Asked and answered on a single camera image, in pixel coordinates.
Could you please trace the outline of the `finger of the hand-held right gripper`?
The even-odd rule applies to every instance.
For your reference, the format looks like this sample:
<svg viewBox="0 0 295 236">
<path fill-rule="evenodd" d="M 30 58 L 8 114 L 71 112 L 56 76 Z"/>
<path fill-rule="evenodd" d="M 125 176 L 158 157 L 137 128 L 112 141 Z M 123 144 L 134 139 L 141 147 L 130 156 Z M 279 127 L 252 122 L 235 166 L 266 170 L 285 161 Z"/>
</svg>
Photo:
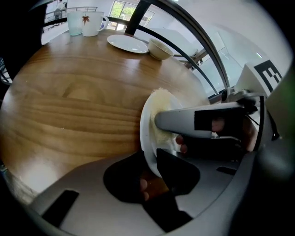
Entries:
<svg viewBox="0 0 295 236">
<path fill-rule="evenodd" d="M 237 102 L 219 103 L 159 112 L 155 125 L 191 138 L 241 138 L 245 114 Z"/>
<path fill-rule="evenodd" d="M 209 160 L 240 160 L 242 145 L 234 139 L 202 139 L 187 137 L 187 155 Z"/>
</svg>

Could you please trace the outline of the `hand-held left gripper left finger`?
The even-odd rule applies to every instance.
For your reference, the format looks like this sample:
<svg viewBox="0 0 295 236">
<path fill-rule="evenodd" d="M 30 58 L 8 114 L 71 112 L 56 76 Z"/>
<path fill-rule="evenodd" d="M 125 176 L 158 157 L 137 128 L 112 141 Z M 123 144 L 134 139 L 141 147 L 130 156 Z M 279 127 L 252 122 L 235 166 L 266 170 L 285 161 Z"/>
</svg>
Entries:
<svg viewBox="0 0 295 236">
<path fill-rule="evenodd" d="M 142 205 L 142 152 L 81 165 L 41 192 L 30 207 L 66 233 L 161 233 Z"/>
</svg>

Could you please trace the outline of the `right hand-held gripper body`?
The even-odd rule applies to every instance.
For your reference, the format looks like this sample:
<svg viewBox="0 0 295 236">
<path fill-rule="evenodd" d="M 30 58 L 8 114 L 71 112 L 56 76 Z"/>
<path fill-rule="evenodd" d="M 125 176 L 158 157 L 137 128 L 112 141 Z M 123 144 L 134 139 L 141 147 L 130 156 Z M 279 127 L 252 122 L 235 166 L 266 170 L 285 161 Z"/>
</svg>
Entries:
<svg viewBox="0 0 295 236">
<path fill-rule="evenodd" d="M 260 113 L 255 151 L 279 137 L 275 122 L 266 108 L 266 99 L 282 78 L 269 59 L 258 64 L 246 63 L 236 85 L 226 88 L 221 94 L 222 103 L 237 102 L 244 105 L 249 114 Z"/>
</svg>

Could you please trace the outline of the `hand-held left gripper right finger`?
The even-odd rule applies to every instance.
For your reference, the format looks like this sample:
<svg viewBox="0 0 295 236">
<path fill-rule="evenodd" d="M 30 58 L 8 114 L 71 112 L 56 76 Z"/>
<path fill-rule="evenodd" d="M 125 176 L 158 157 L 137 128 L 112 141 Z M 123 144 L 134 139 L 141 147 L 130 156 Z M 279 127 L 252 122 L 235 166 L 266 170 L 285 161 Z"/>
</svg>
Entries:
<svg viewBox="0 0 295 236">
<path fill-rule="evenodd" d="M 239 162 L 185 157 L 157 149 L 157 169 L 173 193 L 178 209 L 192 218 L 213 203 L 231 182 Z"/>
</svg>

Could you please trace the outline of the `person's right hand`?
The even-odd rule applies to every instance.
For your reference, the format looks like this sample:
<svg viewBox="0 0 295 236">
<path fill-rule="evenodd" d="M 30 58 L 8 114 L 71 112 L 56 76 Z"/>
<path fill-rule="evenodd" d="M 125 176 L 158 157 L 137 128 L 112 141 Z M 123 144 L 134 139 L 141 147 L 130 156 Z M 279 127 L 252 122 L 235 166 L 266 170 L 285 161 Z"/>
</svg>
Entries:
<svg viewBox="0 0 295 236">
<path fill-rule="evenodd" d="M 224 119 L 223 118 L 217 118 L 216 120 L 212 121 L 212 131 L 213 132 L 220 132 L 224 128 Z M 244 149 L 246 149 L 248 152 L 251 152 L 254 150 L 254 146 L 257 140 L 258 132 L 253 125 L 252 121 L 244 117 L 243 119 L 243 128 L 242 128 L 242 138 L 241 138 L 241 145 Z M 176 137 L 176 143 L 180 145 L 180 152 L 187 153 L 188 146 L 185 143 L 184 138 L 181 135 L 178 135 Z"/>
</svg>

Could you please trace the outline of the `person's left hand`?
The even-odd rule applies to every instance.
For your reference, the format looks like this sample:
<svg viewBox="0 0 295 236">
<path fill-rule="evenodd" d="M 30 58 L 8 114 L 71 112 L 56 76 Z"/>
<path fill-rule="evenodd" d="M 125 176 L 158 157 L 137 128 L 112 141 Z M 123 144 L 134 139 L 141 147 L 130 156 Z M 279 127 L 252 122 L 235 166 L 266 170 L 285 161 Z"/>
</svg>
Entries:
<svg viewBox="0 0 295 236">
<path fill-rule="evenodd" d="M 149 199 L 149 194 L 146 191 L 146 189 L 148 188 L 148 182 L 145 179 L 140 179 L 140 192 L 142 193 L 142 196 L 144 198 L 145 201 L 148 201 Z"/>
</svg>

